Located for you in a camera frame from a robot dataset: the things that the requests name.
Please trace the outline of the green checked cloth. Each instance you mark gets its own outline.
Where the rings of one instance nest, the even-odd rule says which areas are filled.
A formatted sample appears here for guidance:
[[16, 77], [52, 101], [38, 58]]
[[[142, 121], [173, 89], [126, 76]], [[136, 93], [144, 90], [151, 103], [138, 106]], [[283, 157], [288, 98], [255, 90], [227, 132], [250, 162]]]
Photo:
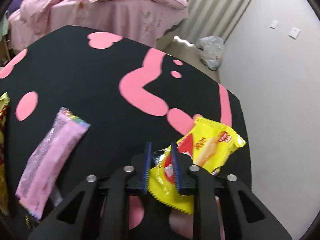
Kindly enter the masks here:
[[3, 39], [9, 32], [9, 22], [7, 15], [4, 15], [0, 21], [0, 40]]

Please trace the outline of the wall socket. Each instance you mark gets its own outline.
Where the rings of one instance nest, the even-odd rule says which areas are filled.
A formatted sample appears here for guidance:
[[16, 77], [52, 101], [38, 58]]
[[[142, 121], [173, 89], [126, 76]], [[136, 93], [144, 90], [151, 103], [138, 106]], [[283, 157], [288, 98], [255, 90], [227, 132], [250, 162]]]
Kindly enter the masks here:
[[277, 20], [273, 20], [271, 22], [271, 24], [270, 24], [270, 28], [271, 29], [276, 29], [277, 25], [278, 25], [278, 21]]

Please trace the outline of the pink purple bar wrapper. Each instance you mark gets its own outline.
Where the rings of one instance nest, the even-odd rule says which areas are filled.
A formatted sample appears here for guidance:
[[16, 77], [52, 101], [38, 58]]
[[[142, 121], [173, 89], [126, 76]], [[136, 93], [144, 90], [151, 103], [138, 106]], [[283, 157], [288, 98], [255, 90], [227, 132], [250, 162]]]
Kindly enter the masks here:
[[16, 197], [36, 219], [41, 219], [56, 180], [90, 124], [62, 107], [50, 131], [29, 157], [22, 173]]

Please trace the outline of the yellow noodle snack bag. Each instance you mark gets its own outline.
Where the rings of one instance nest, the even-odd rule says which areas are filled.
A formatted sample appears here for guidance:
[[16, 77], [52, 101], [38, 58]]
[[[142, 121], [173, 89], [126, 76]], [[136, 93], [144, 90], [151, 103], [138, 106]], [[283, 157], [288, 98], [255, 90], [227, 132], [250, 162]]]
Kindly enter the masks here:
[[1, 115], [0, 115], [0, 208], [1, 213], [5, 216], [9, 214], [8, 210], [8, 189], [5, 179], [5, 166], [4, 166], [4, 126], [6, 122], [7, 108], [10, 104], [10, 98], [7, 92], [1, 95]]

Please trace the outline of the beige pleated curtain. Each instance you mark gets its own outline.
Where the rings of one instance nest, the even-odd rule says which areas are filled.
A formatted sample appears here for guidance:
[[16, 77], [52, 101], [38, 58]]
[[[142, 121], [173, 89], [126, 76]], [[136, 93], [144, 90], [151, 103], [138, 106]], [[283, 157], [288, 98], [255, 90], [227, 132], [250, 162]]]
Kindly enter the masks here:
[[195, 44], [199, 38], [219, 36], [227, 40], [251, 0], [187, 0], [189, 17], [180, 26], [157, 40], [166, 47], [178, 36]]

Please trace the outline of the black pink patterned tablecloth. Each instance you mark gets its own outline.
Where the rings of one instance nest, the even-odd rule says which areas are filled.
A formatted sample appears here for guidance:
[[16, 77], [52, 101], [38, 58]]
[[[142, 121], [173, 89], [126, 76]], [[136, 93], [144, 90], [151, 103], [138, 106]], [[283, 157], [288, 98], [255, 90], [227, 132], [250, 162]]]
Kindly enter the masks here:
[[[31, 230], [25, 223], [27, 211], [15, 196], [27, 160], [51, 129], [61, 107], [70, 109], [91, 126], [66, 161], [57, 186], [63, 196], [88, 175], [98, 178], [112, 174], [144, 151], [147, 142], [160, 150], [183, 137], [167, 121], [129, 104], [120, 94], [120, 80], [143, 66], [150, 47], [129, 39], [110, 48], [89, 46], [88, 35], [96, 30], [65, 26], [28, 47], [26, 56], [9, 76], [1, 79], [1, 95], [8, 92], [10, 110], [5, 124], [5, 175], [10, 196], [9, 223], [17, 237], [28, 239]], [[175, 64], [164, 54], [160, 76], [146, 90], [169, 106], [193, 117], [220, 121], [219, 85], [186, 62]], [[35, 111], [23, 121], [15, 115], [18, 102], [28, 92], [39, 96]], [[219, 175], [234, 174], [251, 189], [251, 159], [244, 116], [238, 98], [228, 91], [232, 128], [247, 141], [233, 153]], [[171, 208], [152, 195], [146, 204], [142, 223], [129, 231], [129, 239], [185, 239], [169, 228]]]

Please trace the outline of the wall switch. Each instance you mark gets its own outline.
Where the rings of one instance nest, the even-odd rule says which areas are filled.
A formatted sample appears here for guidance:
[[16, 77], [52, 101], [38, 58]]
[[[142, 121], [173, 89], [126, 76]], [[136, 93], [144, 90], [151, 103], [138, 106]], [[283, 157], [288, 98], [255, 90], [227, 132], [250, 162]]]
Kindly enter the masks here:
[[296, 27], [293, 27], [290, 32], [289, 32], [289, 37], [293, 38], [293, 39], [297, 39], [299, 34], [300, 34], [301, 30], [296, 28]]

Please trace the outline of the white plastic bag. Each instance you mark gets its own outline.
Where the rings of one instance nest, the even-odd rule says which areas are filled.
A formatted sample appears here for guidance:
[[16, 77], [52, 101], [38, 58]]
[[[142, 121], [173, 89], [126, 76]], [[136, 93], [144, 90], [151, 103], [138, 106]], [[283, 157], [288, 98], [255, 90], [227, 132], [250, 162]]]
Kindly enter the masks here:
[[200, 61], [210, 70], [216, 71], [225, 49], [224, 41], [218, 36], [207, 36], [200, 38], [196, 43]]

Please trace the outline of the pink cylinder container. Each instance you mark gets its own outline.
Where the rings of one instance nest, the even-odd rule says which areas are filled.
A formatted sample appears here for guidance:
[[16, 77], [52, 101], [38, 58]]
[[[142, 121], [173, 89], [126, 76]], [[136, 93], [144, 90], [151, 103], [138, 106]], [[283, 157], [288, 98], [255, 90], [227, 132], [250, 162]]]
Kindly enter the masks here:
[[[215, 197], [220, 223], [220, 239], [225, 240], [225, 231], [221, 216], [221, 206], [219, 197]], [[169, 216], [169, 225], [173, 232], [188, 239], [193, 239], [193, 215], [188, 215], [182, 211], [172, 209]]]

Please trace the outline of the pink floral bed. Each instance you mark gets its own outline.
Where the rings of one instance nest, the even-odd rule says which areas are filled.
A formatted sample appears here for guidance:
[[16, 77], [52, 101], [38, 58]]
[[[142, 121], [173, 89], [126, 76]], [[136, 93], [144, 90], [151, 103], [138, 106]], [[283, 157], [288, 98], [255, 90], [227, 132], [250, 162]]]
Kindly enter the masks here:
[[187, 0], [23, 0], [9, 15], [9, 42], [20, 51], [56, 29], [76, 25], [155, 47], [188, 15]]

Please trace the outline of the yellow red snack packet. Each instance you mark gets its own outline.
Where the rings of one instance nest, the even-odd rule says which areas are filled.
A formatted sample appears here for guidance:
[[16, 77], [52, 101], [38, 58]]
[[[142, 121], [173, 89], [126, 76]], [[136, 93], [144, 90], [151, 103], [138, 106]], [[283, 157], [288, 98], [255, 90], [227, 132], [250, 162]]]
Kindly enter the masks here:
[[[231, 127], [201, 116], [195, 119], [190, 132], [177, 142], [180, 153], [188, 155], [195, 165], [214, 175], [220, 172], [233, 152], [245, 145], [246, 141]], [[148, 190], [161, 203], [192, 215], [194, 198], [178, 193], [170, 150], [170, 146], [164, 149], [159, 164], [151, 169]]]

